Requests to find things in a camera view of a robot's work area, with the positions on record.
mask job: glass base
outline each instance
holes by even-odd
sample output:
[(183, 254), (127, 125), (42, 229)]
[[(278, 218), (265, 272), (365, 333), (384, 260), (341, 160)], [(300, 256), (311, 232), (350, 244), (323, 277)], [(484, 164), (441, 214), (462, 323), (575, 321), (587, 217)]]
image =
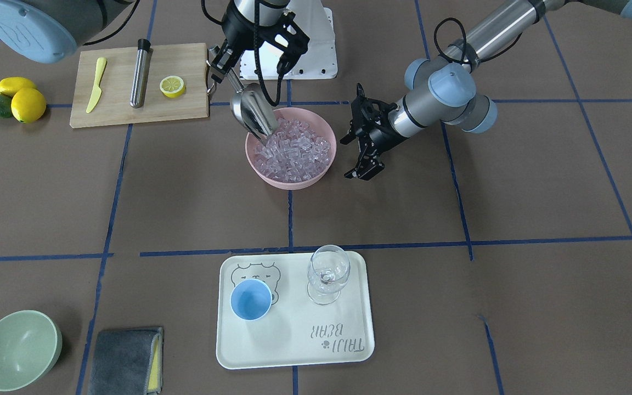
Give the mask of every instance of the glass base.
[(341, 295), (341, 291), (334, 294), (321, 294), (321, 292), (318, 292), (318, 290), (311, 286), (311, 283), (307, 283), (306, 293), (308, 293), (309, 298), (311, 298), (314, 303), (320, 304), (321, 306), (336, 302), (336, 299)]

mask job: cutting board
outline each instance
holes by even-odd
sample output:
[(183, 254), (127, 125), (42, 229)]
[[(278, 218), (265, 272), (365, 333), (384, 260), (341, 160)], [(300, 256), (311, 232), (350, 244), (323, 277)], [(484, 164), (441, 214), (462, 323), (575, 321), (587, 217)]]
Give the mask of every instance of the cutting board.
[[(85, 50), (80, 53), (71, 127), (208, 117), (205, 43), (153, 46), (145, 104), (141, 108), (132, 108), (128, 102), (131, 100), (137, 53), (138, 47)], [(101, 78), (101, 98), (94, 110), (87, 114), (85, 110), (92, 92), (96, 60), (102, 57), (107, 58), (108, 63)], [(160, 81), (168, 75), (177, 75), (184, 80), (185, 94), (168, 98), (160, 92)]]

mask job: towel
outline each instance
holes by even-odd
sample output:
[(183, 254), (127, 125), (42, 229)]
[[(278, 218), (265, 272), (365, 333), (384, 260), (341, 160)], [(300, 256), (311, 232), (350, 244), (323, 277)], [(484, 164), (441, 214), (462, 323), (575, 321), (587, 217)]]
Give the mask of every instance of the towel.
[(162, 343), (162, 328), (99, 332), (87, 394), (160, 393)]

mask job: light green bowl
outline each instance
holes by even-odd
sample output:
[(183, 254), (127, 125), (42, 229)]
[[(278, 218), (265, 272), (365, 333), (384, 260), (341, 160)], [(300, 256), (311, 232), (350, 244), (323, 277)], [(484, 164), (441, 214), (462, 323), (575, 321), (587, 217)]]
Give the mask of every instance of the light green bowl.
[(26, 387), (45, 375), (60, 357), (63, 337), (47, 315), (34, 310), (0, 320), (0, 391)]

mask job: blue cup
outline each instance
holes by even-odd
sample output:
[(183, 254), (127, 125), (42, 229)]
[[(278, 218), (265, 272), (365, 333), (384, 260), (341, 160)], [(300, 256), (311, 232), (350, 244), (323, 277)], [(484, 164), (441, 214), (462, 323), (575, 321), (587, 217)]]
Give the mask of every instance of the blue cup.
[(233, 289), (230, 307), (243, 320), (253, 321), (263, 317), (270, 310), (272, 291), (264, 281), (249, 278)]

